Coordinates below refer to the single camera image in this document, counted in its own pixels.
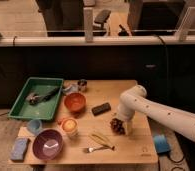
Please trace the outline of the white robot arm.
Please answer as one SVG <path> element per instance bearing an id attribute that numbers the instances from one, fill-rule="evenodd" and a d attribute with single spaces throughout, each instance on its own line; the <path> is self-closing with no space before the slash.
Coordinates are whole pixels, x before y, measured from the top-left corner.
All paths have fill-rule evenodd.
<path id="1" fill-rule="evenodd" d="M 150 101 L 146 95 L 147 91 L 141 85 L 122 92 L 116 117 L 121 121 L 129 122 L 135 112 L 141 112 L 195 142 L 195 113 Z"/>

